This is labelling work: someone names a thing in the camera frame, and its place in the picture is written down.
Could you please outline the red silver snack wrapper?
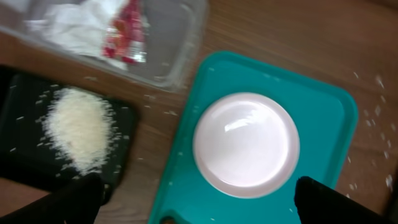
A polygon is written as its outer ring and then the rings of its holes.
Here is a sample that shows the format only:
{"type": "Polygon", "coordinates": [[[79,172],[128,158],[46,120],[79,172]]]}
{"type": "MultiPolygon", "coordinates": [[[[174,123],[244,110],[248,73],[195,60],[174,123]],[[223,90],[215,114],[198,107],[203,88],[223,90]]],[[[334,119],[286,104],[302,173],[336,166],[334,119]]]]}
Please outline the red silver snack wrapper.
{"type": "Polygon", "coordinates": [[[146,63],[146,34],[140,0],[127,0],[106,29],[102,55],[124,63],[146,63]]]}

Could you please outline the teal plastic tray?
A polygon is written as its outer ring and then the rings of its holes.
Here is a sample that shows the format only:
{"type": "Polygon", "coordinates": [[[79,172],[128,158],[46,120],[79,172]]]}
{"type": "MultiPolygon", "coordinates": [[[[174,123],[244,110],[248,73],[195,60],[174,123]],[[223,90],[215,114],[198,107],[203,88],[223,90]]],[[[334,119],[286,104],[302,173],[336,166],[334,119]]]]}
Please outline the teal plastic tray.
{"type": "Polygon", "coordinates": [[[298,223],[296,181],[309,176],[334,187],[357,122],[356,103],[341,88],[232,52],[214,53],[197,71],[149,222],[171,218],[177,223],[298,223]],[[200,116],[216,100],[244,92],[280,104],[293,119],[300,139],[292,177],[276,192],[254,199],[216,190],[193,158],[200,116]]]}

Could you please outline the white napkin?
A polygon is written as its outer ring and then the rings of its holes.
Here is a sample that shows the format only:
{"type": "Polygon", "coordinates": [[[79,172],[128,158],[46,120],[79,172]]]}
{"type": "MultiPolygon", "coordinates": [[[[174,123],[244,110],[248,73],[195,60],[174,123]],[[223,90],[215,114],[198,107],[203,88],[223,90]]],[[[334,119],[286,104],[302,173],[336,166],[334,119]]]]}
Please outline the white napkin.
{"type": "Polygon", "coordinates": [[[106,31],[126,0],[86,0],[81,4],[53,4],[44,18],[26,21],[28,29],[73,54],[93,57],[120,68],[127,64],[103,55],[106,31]]]}

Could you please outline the white plate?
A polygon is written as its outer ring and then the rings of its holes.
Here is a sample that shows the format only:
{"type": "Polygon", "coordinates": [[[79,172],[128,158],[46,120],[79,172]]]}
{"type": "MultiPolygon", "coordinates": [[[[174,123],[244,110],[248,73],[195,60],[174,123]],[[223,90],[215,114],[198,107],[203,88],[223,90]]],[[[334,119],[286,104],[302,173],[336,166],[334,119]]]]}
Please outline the white plate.
{"type": "Polygon", "coordinates": [[[277,191],[300,156],[292,117],[274,100],[255,93],[235,93],[211,104],[197,122],[192,146],[203,178],[236,198],[277,191]]]}

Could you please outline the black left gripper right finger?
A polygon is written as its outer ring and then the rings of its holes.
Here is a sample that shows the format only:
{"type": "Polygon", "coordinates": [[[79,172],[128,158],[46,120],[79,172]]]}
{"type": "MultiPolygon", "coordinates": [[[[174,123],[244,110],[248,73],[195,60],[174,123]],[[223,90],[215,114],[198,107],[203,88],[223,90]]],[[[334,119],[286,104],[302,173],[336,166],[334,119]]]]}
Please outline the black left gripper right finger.
{"type": "Polygon", "coordinates": [[[301,224],[392,224],[388,218],[307,176],[296,182],[294,203],[301,224]]]}

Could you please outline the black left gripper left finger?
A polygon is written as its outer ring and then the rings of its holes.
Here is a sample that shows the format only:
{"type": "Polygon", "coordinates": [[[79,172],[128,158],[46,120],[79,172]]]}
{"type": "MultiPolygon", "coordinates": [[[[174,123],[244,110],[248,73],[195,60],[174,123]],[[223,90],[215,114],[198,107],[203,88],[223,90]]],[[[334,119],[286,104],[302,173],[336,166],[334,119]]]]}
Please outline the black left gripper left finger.
{"type": "Polygon", "coordinates": [[[101,177],[88,174],[62,189],[1,217],[1,224],[93,224],[103,204],[101,177]]]}

